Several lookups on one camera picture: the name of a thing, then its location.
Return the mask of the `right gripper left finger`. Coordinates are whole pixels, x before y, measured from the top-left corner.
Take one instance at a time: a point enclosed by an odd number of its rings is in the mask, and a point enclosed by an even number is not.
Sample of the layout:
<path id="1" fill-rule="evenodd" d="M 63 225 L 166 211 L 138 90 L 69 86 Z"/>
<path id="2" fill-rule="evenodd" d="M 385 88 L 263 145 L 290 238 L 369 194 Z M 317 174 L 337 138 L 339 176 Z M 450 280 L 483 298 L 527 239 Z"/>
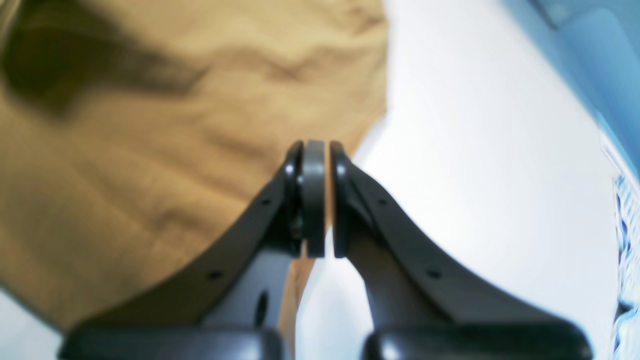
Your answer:
<path id="1" fill-rule="evenodd" d="M 291 262 L 325 255 L 325 150 L 297 141 L 206 251 L 152 289 L 83 321 L 60 360 L 290 360 L 278 323 Z"/>

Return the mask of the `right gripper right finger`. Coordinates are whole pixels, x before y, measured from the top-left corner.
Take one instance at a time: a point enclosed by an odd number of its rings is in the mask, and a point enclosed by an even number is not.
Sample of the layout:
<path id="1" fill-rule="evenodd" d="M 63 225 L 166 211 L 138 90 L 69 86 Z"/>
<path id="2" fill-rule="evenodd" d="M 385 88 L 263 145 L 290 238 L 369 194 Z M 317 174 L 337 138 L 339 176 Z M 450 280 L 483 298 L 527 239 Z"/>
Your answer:
<path id="1" fill-rule="evenodd" d="M 365 283 L 364 360 L 591 360 L 585 334 L 466 268 L 393 196 L 329 145 L 334 255 Z"/>

